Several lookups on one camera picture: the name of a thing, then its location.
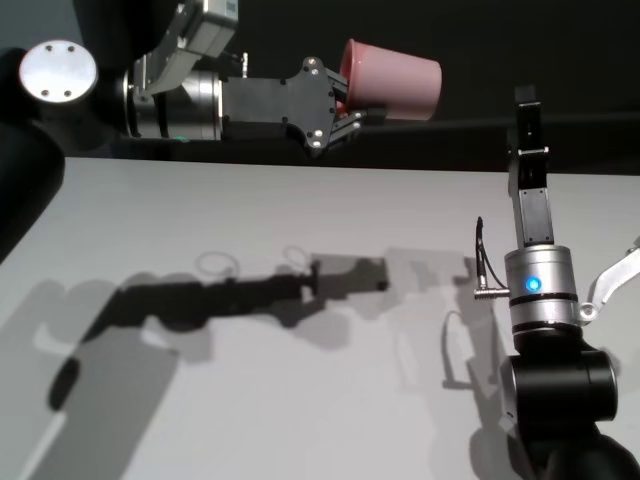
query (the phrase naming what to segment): black background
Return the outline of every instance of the black background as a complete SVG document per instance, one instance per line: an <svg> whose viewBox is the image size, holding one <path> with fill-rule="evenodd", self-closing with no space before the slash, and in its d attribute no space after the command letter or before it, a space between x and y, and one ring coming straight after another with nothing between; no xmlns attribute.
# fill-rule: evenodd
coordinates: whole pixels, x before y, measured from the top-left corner
<svg viewBox="0 0 640 480"><path fill-rule="evenodd" d="M55 37L79 40L82 31L85 44L103 65L123 66L159 38L176 3L5 3L0 7L0 45L29 47ZM545 132L555 153L552 169L638 173L638 121L607 122L602 127L585 114L640 111L640 2L240 0L240 18L229 50L250 53L251 76L293 75L309 55L337 68L349 38L441 63L441 102L424 129L375 138L363 135L357 145L315 164L503 170L503 127L513 115L513 88L532 83L548 118ZM558 114L572 117L558 120ZM591 127L583 128L576 120ZM262 143L116 145L110 154L230 163L308 162L295 145Z"/></svg>

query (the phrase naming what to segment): pink mug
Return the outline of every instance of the pink mug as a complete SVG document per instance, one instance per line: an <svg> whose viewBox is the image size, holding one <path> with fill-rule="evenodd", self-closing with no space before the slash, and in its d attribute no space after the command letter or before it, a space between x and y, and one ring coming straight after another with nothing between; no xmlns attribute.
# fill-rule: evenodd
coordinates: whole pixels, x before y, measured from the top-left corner
<svg viewBox="0 0 640 480"><path fill-rule="evenodd" d="M346 110L385 107L387 118L429 120L442 87L440 64L349 40L340 74L349 81Z"/></svg>

